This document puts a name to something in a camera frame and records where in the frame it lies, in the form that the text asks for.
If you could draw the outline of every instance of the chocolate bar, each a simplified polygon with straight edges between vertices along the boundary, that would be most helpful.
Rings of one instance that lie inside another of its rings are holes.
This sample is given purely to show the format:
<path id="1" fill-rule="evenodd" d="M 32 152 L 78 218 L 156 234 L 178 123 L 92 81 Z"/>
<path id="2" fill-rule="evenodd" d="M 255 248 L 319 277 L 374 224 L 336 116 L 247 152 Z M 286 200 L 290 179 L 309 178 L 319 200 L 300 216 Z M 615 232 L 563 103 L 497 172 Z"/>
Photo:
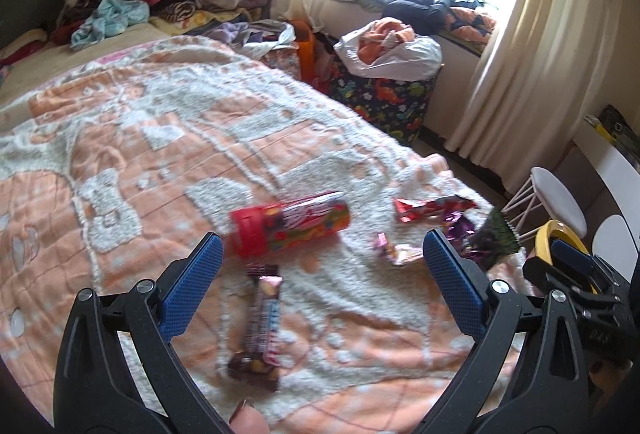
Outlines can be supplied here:
<path id="1" fill-rule="evenodd" d="M 280 332 L 280 285 L 276 265 L 250 264 L 247 275 L 254 280 L 255 299 L 244 339 L 244 351 L 234 354 L 227 372 L 235 380 L 267 390 L 278 390 Z"/>

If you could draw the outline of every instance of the bedsheet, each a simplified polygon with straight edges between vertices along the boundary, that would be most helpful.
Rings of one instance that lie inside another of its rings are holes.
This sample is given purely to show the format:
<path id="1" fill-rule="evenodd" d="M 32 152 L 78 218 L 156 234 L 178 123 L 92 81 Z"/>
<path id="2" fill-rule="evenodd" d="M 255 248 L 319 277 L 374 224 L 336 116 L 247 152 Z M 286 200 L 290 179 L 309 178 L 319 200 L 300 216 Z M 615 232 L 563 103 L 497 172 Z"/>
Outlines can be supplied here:
<path id="1" fill-rule="evenodd" d="M 306 84 L 201 37 L 177 36 L 71 70 L 0 109 L 0 353 L 51 420 L 52 380 L 79 289 L 129 290 L 184 258 L 229 210 L 344 191 L 352 222 L 330 240 L 265 258 L 281 264 L 282 377 L 275 394 L 229 379 L 252 286 L 227 255 L 173 344 L 223 417 L 251 396 L 276 433 L 407 432 L 438 399 L 472 341 L 425 265 L 395 270 L 372 235 L 420 245 L 392 199 L 460 194 L 440 156 L 421 158 Z M 519 290 L 521 254 L 491 277 Z M 132 374 L 158 409 L 132 342 Z M 517 342 L 487 407 L 504 390 Z"/>

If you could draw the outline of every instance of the screw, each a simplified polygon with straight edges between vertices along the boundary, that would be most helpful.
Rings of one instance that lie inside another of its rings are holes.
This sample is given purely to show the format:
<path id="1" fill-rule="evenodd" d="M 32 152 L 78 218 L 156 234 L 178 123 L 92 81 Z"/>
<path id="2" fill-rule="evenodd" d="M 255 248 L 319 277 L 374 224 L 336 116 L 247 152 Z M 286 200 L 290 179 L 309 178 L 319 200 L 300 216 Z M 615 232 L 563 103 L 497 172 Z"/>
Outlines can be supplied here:
<path id="1" fill-rule="evenodd" d="M 551 296 L 554 298 L 554 300 L 557 300 L 558 302 L 566 301 L 566 295 L 562 293 L 559 289 L 553 290 L 551 292 Z"/>
<path id="2" fill-rule="evenodd" d="M 85 300 L 89 300 L 91 298 L 91 295 L 93 294 L 94 292 L 91 290 L 91 288 L 81 289 L 78 292 L 78 300 L 81 300 L 84 302 Z"/>
<path id="3" fill-rule="evenodd" d="M 138 293 L 149 293 L 154 288 L 154 282 L 150 279 L 141 280 L 136 284 Z"/>
<path id="4" fill-rule="evenodd" d="M 496 293 L 507 293 L 509 291 L 509 285 L 503 280 L 494 280 L 491 283 L 491 287 Z"/>

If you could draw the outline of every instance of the yellow ring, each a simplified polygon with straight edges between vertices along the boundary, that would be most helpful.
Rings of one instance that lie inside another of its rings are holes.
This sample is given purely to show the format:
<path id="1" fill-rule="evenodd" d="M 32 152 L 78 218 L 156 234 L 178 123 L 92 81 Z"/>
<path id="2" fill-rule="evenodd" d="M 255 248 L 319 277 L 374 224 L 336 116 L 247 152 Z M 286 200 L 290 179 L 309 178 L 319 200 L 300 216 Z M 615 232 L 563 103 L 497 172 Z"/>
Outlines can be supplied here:
<path id="1" fill-rule="evenodd" d="M 543 226 L 540 226 L 536 233 L 536 255 L 551 266 L 554 264 L 551 258 L 551 249 L 549 248 L 549 240 L 551 240 L 552 237 L 564 240 L 564 242 L 570 244 L 576 250 L 580 250 L 583 254 L 589 255 L 589 251 L 572 229 L 560 221 L 550 220 Z M 597 293 L 593 286 L 591 286 L 591 291 Z"/>

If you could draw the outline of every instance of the blue gripper pad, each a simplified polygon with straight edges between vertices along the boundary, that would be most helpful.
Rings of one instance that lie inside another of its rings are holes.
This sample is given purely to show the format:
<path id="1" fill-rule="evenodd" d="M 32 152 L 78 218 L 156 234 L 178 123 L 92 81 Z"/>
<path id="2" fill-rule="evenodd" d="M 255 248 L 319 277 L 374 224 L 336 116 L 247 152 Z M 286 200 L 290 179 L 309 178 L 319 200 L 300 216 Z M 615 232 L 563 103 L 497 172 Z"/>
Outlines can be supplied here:
<path id="1" fill-rule="evenodd" d="M 589 255 L 583 254 L 564 240 L 556 239 L 551 243 L 551 258 L 556 258 L 573 268 L 580 275 L 590 276 L 594 263 Z"/>
<path id="2" fill-rule="evenodd" d="M 465 259 L 460 259 L 439 230 L 424 236 L 422 254 L 460 331 L 478 342 L 486 331 L 484 299 L 460 266 L 459 260 Z"/>
<path id="3" fill-rule="evenodd" d="M 188 257 L 187 266 L 160 306 L 160 334 L 169 342 L 183 334 L 222 265 L 222 241 L 215 234 Z"/>

